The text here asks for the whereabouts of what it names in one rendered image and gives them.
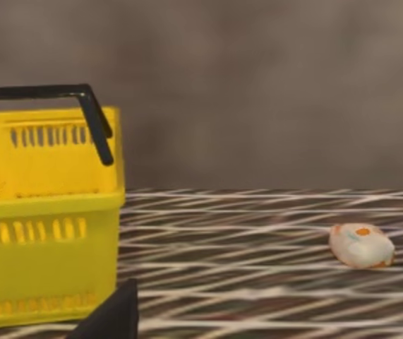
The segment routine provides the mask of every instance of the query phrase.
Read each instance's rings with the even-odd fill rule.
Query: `yellow plastic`
[[[83,318],[114,290],[123,160],[103,110],[110,167],[79,109],[0,113],[0,327]]]

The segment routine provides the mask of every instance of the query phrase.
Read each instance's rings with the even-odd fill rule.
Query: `tabletop surface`
[[[142,189],[126,198],[118,274],[139,279],[140,338],[403,338],[403,191]],[[337,262],[327,245],[337,222],[381,226],[394,266]],[[5,329],[0,339],[73,327]]]

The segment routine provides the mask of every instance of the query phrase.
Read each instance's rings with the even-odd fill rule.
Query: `blurred brown background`
[[[403,0],[0,0],[0,85],[81,82],[129,186],[403,187]]]

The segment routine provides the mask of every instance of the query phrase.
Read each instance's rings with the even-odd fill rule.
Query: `table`
[[[403,191],[130,191],[119,281],[140,282],[140,338],[403,338]],[[381,226],[393,267],[352,270],[337,222]],[[73,323],[0,330],[57,338]]]

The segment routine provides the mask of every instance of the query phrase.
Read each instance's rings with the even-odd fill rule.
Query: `shopping basket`
[[[89,85],[0,88],[81,109],[0,112],[0,327],[87,316],[115,288],[124,203],[118,112]]]

